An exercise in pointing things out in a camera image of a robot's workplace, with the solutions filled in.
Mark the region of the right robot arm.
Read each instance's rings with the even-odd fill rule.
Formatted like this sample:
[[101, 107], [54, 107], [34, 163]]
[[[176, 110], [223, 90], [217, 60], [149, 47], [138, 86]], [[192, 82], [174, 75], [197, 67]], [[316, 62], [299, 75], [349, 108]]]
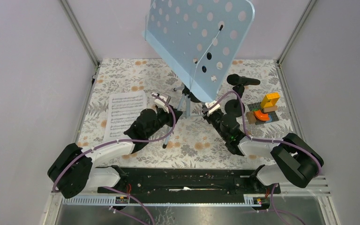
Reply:
[[281, 140], [256, 138], [241, 131], [236, 118], [221, 110], [206, 112], [203, 118], [214, 127], [232, 154], [256, 155], [274, 161], [255, 170], [250, 187], [256, 193], [286, 181], [305, 188], [324, 165], [322, 157], [295, 133], [288, 133]]

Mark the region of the sheet music page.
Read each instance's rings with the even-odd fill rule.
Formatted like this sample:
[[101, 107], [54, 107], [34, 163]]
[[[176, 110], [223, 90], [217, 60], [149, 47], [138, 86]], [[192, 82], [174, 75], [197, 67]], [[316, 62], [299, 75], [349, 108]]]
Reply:
[[121, 137], [145, 108], [147, 98], [142, 90], [111, 94], [103, 140], [111, 141]]

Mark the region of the light blue music stand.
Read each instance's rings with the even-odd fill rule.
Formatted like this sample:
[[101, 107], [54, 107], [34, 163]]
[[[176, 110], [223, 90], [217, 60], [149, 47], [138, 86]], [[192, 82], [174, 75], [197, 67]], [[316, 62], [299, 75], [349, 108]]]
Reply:
[[255, 18], [248, 0], [152, 0], [144, 39], [201, 102], [216, 99]]

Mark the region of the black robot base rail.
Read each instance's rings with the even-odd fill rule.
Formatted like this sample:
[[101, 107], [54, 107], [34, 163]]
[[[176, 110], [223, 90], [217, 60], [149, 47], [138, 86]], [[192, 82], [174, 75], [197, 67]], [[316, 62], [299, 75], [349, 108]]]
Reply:
[[71, 166], [55, 189], [71, 203], [120, 206], [249, 205], [260, 207], [288, 183], [261, 182], [261, 170]]

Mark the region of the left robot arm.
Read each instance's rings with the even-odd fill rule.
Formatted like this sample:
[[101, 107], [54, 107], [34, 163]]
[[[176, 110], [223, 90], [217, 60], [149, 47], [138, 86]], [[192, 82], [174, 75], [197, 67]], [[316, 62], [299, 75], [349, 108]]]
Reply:
[[76, 143], [67, 145], [47, 171], [54, 192], [69, 199], [85, 189], [110, 187], [114, 192], [125, 190], [127, 181], [113, 168], [101, 165], [113, 158], [140, 151], [163, 126], [174, 127], [182, 111], [172, 106], [170, 111], [144, 109], [118, 140], [112, 140], [88, 150]]

